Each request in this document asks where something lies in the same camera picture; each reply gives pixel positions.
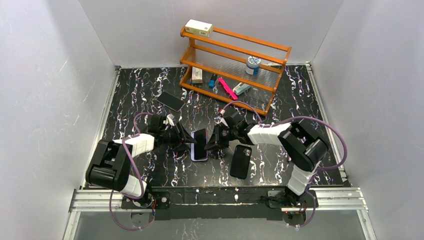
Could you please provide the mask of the black phone case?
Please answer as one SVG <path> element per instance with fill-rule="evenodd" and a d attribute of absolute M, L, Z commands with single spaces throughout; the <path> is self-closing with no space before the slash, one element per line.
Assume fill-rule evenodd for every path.
<path fill-rule="evenodd" d="M 245 180 L 248 175 L 251 156 L 251 147 L 240 144 L 237 145 L 231 159 L 229 175 Z"/>

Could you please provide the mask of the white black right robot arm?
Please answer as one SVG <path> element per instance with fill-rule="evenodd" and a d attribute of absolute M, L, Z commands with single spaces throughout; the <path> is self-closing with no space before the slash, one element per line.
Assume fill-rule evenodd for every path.
<path fill-rule="evenodd" d="M 284 188 L 282 202 L 295 206 L 305 195 L 318 165 L 329 151 L 329 144 L 312 126 L 326 122 L 310 116 L 296 116 L 274 124 L 248 123 L 233 113 L 220 119 L 214 128 L 205 150 L 215 151 L 229 147 L 237 140 L 242 144 L 281 146 L 293 163 L 288 184 Z"/>

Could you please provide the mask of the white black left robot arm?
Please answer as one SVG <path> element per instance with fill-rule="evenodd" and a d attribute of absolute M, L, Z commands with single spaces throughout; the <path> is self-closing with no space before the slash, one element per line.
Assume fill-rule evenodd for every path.
<path fill-rule="evenodd" d="M 88 184 L 139 200 L 146 192 L 147 183 L 141 177 L 135 157 L 162 145 L 168 145 L 174 151 L 185 151 L 189 144 L 197 142 L 180 122 L 174 121 L 172 114 L 142 112 L 135 119 L 142 116 L 147 120 L 146 130 L 141 131 L 135 125 L 134 135 L 123 139 L 99 140 L 85 173 Z"/>

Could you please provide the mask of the pink highlighter pen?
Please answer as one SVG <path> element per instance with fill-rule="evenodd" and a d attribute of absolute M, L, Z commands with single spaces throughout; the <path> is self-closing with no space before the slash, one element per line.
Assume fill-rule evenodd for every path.
<path fill-rule="evenodd" d="M 224 90 L 229 94 L 232 100 L 234 101 L 238 100 L 237 95 L 233 92 L 233 90 L 228 86 L 228 84 L 225 82 L 225 80 L 222 77 L 218 79 L 218 82 L 221 84 Z"/>

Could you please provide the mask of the blue marker pen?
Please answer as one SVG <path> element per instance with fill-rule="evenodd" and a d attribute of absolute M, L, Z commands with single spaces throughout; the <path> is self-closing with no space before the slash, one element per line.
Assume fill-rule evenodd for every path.
<path fill-rule="evenodd" d="M 209 80 L 209 83 L 208 83 L 208 86 L 209 86 L 210 88 L 214 88 L 214 87 L 215 87 L 215 84 L 216 84 L 216 80 L 217 80 L 217 78 L 218 78 L 218 75 L 217 75 L 217 74 L 213 74 L 213 75 L 211 76 L 211 78 L 210 78 L 210 80 Z"/>

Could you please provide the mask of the orange wooden shelf rack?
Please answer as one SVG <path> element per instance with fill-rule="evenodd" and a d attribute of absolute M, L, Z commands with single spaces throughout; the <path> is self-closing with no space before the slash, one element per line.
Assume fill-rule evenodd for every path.
<path fill-rule="evenodd" d="M 217 74 L 231 89 L 245 83 L 258 91 L 248 90 L 238 96 L 240 102 L 237 106 L 246 109 L 247 105 L 251 105 L 263 116 L 268 113 L 292 47 L 218 27 L 209 37 L 186 32 L 185 27 L 180 35 L 188 38 L 188 47 L 180 58 L 180 63 L 187 65 L 187 71 L 179 82 L 181 87 L 229 103 L 232 99 L 220 83 L 214 88 L 208 86 L 211 76 Z M 261 59 L 256 75 L 245 72 L 249 56 Z M 202 69 L 203 83 L 191 83 L 192 67 Z"/>

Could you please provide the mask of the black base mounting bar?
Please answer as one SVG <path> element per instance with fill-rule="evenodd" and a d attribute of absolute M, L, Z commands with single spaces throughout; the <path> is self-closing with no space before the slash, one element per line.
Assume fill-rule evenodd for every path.
<path fill-rule="evenodd" d="M 176 219 L 306 220 L 319 206 L 314 190 L 301 197 L 277 187 L 150 187 L 140 200 L 124 197 L 124 210 L 154 210 L 157 221 Z"/>

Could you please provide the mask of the small white grey box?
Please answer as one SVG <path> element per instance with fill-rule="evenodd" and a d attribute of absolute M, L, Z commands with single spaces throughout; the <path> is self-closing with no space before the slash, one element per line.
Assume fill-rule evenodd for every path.
<path fill-rule="evenodd" d="M 197 67 L 192 67 L 191 72 L 191 83 L 202 84 L 203 83 L 203 70 Z"/>

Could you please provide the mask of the blue white round jar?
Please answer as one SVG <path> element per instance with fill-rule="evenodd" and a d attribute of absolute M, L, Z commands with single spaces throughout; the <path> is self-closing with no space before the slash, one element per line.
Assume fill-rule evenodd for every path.
<path fill-rule="evenodd" d="M 246 60 L 245 72 L 249 75 L 257 75 L 261 66 L 261 59 L 255 56 L 249 56 Z"/>

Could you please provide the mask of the white cardboard box red label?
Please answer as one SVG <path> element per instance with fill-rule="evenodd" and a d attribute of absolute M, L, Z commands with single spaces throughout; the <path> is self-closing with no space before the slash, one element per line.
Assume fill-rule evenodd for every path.
<path fill-rule="evenodd" d="M 184 26 L 187 33 L 194 35 L 209 37 L 213 32 L 214 26 L 211 23 L 206 23 L 194 19 L 190 19 Z"/>

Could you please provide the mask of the aluminium rail frame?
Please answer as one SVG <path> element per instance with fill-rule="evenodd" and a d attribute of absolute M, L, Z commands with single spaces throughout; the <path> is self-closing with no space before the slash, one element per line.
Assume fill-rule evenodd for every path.
<path fill-rule="evenodd" d="M 221 108 L 234 111 L 225 102 L 180 86 L 185 67 L 120 68 L 106 102 L 100 139 L 114 140 L 144 130 L 146 116 L 168 115 L 188 131 L 213 132 Z M 159 102 L 168 92 L 184 101 L 180 111 Z M 218 158 L 194 162 L 190 150 L 176 152 L 164 144 L 135 158 L 141 177 L 152 187 L 285 187 L 293 163 L 283 147 L 260 144 L 252 147 L 246 179 L 230 176 L 237 140 L 219 151 Z M 350 187 L 340 169 L 318 171 L 310 190 L 319 206 L 296 227 L 283 220 L 264 218 L 188 218 L 156 220 L 155 211 L 122 209 L 118 192 L 99 187 L 78 190 L 71 202 L 71 220 L 66 239 L 82 240 L 374 240 L 368 207 L 362 191 Z"/>

